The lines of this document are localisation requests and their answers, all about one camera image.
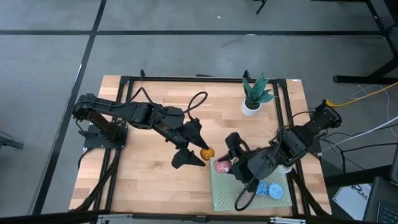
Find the concrete floor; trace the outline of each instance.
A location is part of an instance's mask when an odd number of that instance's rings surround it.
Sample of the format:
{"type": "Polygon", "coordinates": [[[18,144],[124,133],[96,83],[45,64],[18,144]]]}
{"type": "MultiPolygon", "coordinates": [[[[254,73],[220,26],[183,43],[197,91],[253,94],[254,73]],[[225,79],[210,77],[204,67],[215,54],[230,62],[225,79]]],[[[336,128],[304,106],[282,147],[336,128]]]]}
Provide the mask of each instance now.
{"type": "MultiPolygon", "coordinates": [[[[383,22],[391,24],[386,8],[374,3],[383,22]]],[[[0,0],[0,5],[0,30],[91,30],[100,0],[0,0]]],[[[255,15],[258,6],[250,0],[113,0],[106,3],[99,30],[377,30],[360,2],[268,0],[255,15]]],[[[9,147],[0,151],[0,217],[30,211],[87,40],[87,35],[0,35],[0,130],[25,142],[22,151],[9,147]]],[[[365,76],[391,58],[384,39],[375,37],[97,36],[79,94],[97,93],[103,75],[137,75],[141,68],[147,75],[218,77],[240,77],[247,69],[254,77],[264,72],[269,78],[302,79],[308,107],[313,107],[325,98],[347,101],[359,90],[358,85],[334,84],[333,75],[365,76]]],[[[397,75],[394,71],[389,76],[397,75]]],[[[398,112],[398,89],[388,93],[393,118],[398,112]]],[[[386,107],[387,97],[380,93],[339,108],[343,124],[333,131],[352,134],[382,124],[387,121],[386,107]]],[[[336,135],[330,140],[344,138],[336,135]]],[[[386,129],[341,146],[394,141],[386,129]]],[[[67,211],[82,145],[83,138],[71,122],[44,213],[67,211]]],[[[394,149],[374,147],[347,157],[372,168],[390,164],[394,149]]],[[[323,158],[341,167],[341,157],[332,150],[325,151],[323,158]]],[[[348,171],[359,169],[347,166],[348,171]]]]}

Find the blue fuzzy object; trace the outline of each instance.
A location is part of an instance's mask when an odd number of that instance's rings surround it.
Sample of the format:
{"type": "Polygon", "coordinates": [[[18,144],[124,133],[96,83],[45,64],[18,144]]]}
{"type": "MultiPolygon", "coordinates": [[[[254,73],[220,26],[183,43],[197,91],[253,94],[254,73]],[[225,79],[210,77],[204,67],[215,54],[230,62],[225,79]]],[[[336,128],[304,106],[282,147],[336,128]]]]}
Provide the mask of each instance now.
{"type": "Polygon", "coordinates": [[[268,188],[269,196],[273,199],[281,199],[284,196],[284,189],[281,185],[272,183],[268,188]]]}
{"type": "Polygon", "coordinates": [[[259,185],[257,186],[256,194],[258,196],[265,196],[268,194],[268,185],[265,181],[260,180],[259,185]]]}

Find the wooden tabletop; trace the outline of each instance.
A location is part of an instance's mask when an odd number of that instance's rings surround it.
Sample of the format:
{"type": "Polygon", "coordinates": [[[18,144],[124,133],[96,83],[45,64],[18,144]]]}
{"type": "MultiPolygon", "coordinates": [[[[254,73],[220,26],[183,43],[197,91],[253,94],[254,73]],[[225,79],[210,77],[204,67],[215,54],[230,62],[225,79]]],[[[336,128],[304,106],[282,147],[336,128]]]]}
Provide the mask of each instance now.
{"type": "MultiPolygon", "coordinates": [[[[120,76],[105,75],[98,97],[115,100],[119,80],[120,76]]],[[[293,114],[307,111],[301,81],[287,80],[287,84],[293,114]]],[[[180,107],[183,110],[188,106],[193,95],[199,91],[207,91],[207,100],[191,114],[200,119],[203,126],[201,135],[207,144],[215,150],[215,158],[228,151],[225,138],[232,132],[238,132],[253,149],[267,146],[268,140],[276,135],[278,120],[275,101],[262,104],[260,112],[253,117],[243,115],[241,105],[244,92],[241,83],[134,82],[133,92],[141,86],[147,90],[154,102],[164,106],[180,107]]],[[[268,84],[266,88],[272,89],[272,85],[268,84]]],[[[279,94],[284,121],[287,123],[282,89],[279,90],[279,94]]],[[[144,95],[140,94],[134,101],[147,100],[144,95]]],[[[308,120],[308,114],[300,114],[295,117],[294,121],[295,124],[304,124],[308,120]]],[[[153,130],[129,127],[126,147],[122,150],[120,158],[112,212],[292,215],[291,207],[247,209],[243,212],[215,212],[211,204],[209,166],[184,165],[179,169],[174,169],[171,166],[171,160],[176,153],[175,146],[164,140],[153,130]]],[[[189,148],[200,156],[198,147],[190,144],[189,148]]],[[[104,149],[96,149],[81,161],[70,208],[79,206],[97,184],[103,156],[104,149]]],[[[307,154],[302,158],[302,167],[307,188],[323,209],[331,213],[319,160],[315,156],[307,154]]],[[[104,198],[106,198],[107,192],[108,186],[105,185],[100,208],[104,208],[104,198]]],[[[303,213],[301,195],[297,186],[296,197],[299,212],[303,213]]]]}

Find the black desk leg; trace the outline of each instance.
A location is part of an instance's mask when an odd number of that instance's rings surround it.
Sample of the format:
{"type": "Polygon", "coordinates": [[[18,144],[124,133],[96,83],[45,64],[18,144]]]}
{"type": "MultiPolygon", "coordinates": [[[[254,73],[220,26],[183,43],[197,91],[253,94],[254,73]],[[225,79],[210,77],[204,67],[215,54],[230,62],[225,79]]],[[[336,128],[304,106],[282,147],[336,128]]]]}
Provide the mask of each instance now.
{"type": "Polygon", "coordinates": [[[384,75],[393,71],[398,67],[398,58],[393,58],[381,68],[367,77],[355,77],[355,76],[343,76],[336,75],[333,77],[335,83],[363,83],[363,84],[379,84],[379,85],[391,85],[398,82],[398,78],[383,78],[384,75]]]}
{"type": "Polygon", "coordinates": [[[385,180],[389,180],[390,170],[391,165],[388,165],[357,172],[333,175],[330,177],[325,177],[325,183],[327,187],[344,187],[354,184],[372,183],[375,177],[382,177],[385,180]]]}
{"type": "Polygon", "coordinates": [[[260,6],[260,8],[257,10],[256,14],[259,14],[259,13],[260,13],[260,11],[261,11],[261,9],[264,7],[266,1],[267,1],[267,0],[261,0],[261,2],[262,2],[262,3],[261,3],[261,6],[260,6]]]}
{"type": "Polygon", "coordinates": [[[0,147],[1,146],[11,146],[16,149],[22,149],[24,147],[24,143],[17,142],[14,141],[13,139],[0,136],[0,147]]]}

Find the green tray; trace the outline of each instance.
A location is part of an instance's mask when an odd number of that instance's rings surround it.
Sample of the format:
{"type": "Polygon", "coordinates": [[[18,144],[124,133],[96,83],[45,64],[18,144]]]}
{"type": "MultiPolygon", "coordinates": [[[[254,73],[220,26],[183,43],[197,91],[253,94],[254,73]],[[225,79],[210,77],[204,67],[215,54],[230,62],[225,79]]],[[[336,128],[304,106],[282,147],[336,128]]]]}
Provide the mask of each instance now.
{"type": "MultiPolygon", "coordinates": [[[[210,177],[211,177],[211,196],[213,199],[213,209],[216,212],[234,210],[234,203],[244,185],[235,179],[234,175],[219,174],[213,168],[211,159],[210,177]]],[[[274,208],[274,207],[290,207],[292,201],[290,199],[289,187],[286,181],[286,174],[276,169],[270,176],[264,179],[267,184],[277,183],[284,189],[284,197],[279,200],[271,198],[269,195],[257,196],[247,209],[254,208],[274,208]]]]}

